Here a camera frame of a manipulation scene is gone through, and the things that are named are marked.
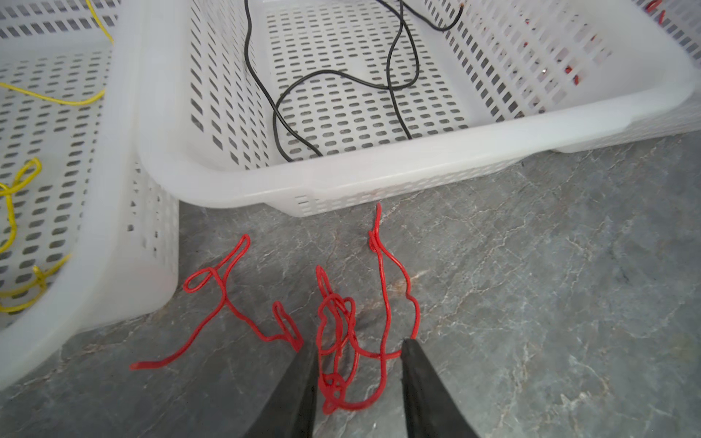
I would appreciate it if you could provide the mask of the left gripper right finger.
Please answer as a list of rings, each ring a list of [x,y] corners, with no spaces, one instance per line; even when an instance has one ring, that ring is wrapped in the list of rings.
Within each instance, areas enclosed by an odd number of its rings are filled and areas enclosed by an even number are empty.
[[[403,341],[401,361],[407,436],[478,438],[418,341]]]

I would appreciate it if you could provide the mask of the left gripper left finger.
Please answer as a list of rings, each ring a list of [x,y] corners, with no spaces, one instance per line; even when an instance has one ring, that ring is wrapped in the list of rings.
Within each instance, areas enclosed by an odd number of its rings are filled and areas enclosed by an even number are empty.
[[[318,379],[316,349],[305,344],[244,436],[312,437]]]

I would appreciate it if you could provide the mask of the left white plastic basket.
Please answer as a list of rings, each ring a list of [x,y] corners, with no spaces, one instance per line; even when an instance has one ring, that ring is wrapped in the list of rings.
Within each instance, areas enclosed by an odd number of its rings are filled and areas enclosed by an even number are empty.
[[[134,145],[134,1],[1,5],[1,384],[162,308],[179,204]]]

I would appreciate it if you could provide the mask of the white plastic basket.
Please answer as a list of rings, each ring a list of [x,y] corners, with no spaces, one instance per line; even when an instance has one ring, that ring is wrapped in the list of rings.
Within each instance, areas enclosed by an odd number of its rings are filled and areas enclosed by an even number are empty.
[[[134,1],[1,5],[1,384],[162,308],[179,204],[134,145]]]
[[[631,1],[580,1],[577,72],[557,110],[563,142],[578,153],[700,127],[700,71]]]
[[[136,144],[188,204],[316,215],[565,136],[580,1],[137,1]]]

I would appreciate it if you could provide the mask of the middle white plastic basket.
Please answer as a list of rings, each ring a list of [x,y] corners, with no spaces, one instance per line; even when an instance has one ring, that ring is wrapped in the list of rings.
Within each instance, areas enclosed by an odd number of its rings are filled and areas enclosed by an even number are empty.
[[[136,144],[188,204],[316,215],[565,136],[580,1],[137,1]]]

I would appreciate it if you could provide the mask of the right white plastic basket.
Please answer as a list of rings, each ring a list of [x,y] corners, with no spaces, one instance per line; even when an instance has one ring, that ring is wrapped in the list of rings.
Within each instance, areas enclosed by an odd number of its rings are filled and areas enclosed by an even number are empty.
[[[563,142],[578,153],[700,127],[700,71],[631,1],[580,1],[577,72],[557,110]]]

